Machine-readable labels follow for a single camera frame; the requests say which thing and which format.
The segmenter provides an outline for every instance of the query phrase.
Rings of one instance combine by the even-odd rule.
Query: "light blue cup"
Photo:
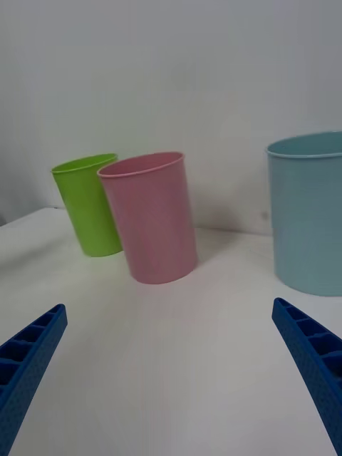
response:
[[[342,296],[342,132],[266,151],[276,275],[305,293]]]

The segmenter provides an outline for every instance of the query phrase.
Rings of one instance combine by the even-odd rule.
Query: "cup rim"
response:
[[[89,160],[88,164],[79,165],[80,162],[84,160]],[[106,154],[96,154],[96,155],[87,155],[85,157],[76,158],[74,160],[70,160],[68,162],[61,163],[52,168],[51,172],[53,175],[57,174],[66,174],[67,172],[74,172],[80,170],[86,170],[88,168],[92,168],[94,166],[102,166],[104,164],[108,165],[108,162],[112,162],[118,159],[118,154],[114,152],[106,153]]]
[[[318,133],[309,133],[307,135],[297,135],[297,136],[291,136],[289,138],[284,138],[280,141],[276,141],[276,142],[273,142],[272,144],[268,145],[266,148],[265,148],[265,152],[267,153],[267,155],[270,155],[272,157],[278,157],[278,158],[289,158],[289,159],[303,159],[303,158],[332,158],[332,157],[341,157],[342,156],[342,147],[341,147],[341,151],[336,151],[336,152],[327,152],[327,153],[324,153],[324,149],[322,148],[322,153],[318,153],[318,154],[300,154],[300,155],[292,155],[292,154],[289,154],[289,153],[281,153],[281,152],[275,152],[274,150],[271,150],[272,148],[274,147],[278,147],[278,146],[281,146],[282,144],[286,144],[287,142],[289,141],[292,141],[292,140],[302,140],[304,138],[314,138],[314,137],[318,137],[318,136],[321,136],[321,135],[335,135],[335,134],[339,134],[341,135],[341,138],[342,138],[342,131],[341,130],[329,130],[329,131],[321,131],[321,132],[318,132]]]
[[[110,167],[110,166],[121,166],[121,164],[123,162],[132,162],[132,161],[135,161],[137,159],[141,159],[141,158],[144,158],[144,157],[150,157],[151,155],[165,155],[165,154],[174,154],[175,155],[175,158],[174,160],[171,160],[167,163],[164,163],[162,165],[157,165],[157,166],[154,166],[154,167],[151,167],[151,168],[147,168],[146,170],[136,170],[136,171],[131,171],[131,172],[112,172],[110,174],[103,174],[103,171],[107,168],[107,167]],[[136,176],[136,175],[140,175],[140,174],[146,174],[147,172],[153,172],[153,171],[158,171],[158,170],[161,170],[163,168],[166,168],[166,167],[169,167],[169,166],[172,166],[182,160],[184,160],[185,158],[185,155],[182,153],[182,152],[177,152],[177,151],[174,151],[174,150],[170,150],[170,151],[164,151],[164,152],[154,152],[153,154],[144,154],[144,155],[137,155],[136,157],[130,157],[130,158],[125,158],[124,160],[119,160],[115,163],[109,163],[107,164],[106,166],[103,166],[102,168],[100,168],[97,172],[98,176],[101,178],[101,179],[112,179],[112,178],[116,178],[116,177],[129,177],[129,176]]]

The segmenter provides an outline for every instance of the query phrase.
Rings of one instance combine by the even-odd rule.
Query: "cup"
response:
[[[159,152],[121,160],[98,171],[132,276],[164,284],[197,263],[184,155]]]
[[[342,132],[267,148],[276,275],[292,288],[342,296]]]
[[[116,154],[94,155],[63,163],[52,169],[82,250],[104,257],[122,250],[103,187],[96,172],[115,162]]]

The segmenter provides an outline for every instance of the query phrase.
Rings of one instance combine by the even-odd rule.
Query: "green cup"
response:
[[[51,171],[82,250],[90,257],[104,257],[123,249],[96,175],[102,166],[117,159],[116,154],[94,155],[63,163]]]

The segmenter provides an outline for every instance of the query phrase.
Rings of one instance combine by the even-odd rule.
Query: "white table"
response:
[[[198,231],[166,285],[84,256],[61,209],[0,229],[0,342],[59,302],[69,325],[11,456],[332,456],[271,320],[275,296],[341,336],[342,299],[273,275],[270,237]]]

